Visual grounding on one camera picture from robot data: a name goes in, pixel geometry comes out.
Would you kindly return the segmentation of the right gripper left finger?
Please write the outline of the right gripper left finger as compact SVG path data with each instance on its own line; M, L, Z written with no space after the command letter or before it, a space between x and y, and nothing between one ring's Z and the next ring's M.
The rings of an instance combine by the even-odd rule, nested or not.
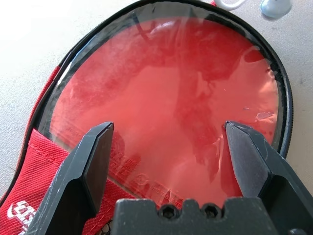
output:
M91 128L56 172L28 235L80 235L96 217L108 176L114 125Z

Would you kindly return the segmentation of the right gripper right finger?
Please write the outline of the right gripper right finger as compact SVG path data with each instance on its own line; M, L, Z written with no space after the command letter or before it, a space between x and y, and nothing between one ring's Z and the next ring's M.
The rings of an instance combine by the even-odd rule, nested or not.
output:
M313 233L313 197L289 163L255 129L225 123L235 178L244 197L258 197L281 235Z

